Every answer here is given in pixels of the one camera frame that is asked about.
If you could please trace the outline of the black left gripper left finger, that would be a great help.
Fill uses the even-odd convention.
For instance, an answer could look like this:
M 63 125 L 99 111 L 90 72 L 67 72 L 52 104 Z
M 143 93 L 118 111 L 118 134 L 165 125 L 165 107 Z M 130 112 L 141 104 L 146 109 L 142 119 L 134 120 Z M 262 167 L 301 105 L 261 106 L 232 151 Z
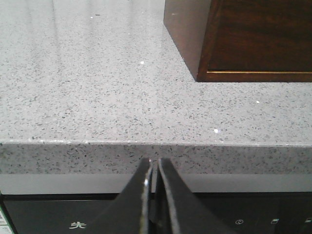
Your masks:
M 88 225 L 89 234 L 148 234 L 153 167 L 143 158 L 122 192 Z

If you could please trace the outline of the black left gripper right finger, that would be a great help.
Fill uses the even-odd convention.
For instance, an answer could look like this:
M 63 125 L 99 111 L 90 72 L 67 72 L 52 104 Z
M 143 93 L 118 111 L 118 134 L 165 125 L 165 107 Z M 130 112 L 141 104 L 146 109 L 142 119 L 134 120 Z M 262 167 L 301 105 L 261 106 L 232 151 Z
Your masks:
M 160 158 L 151 224 L 155 234 L 234 234 L 185 184 L 172 162 Z

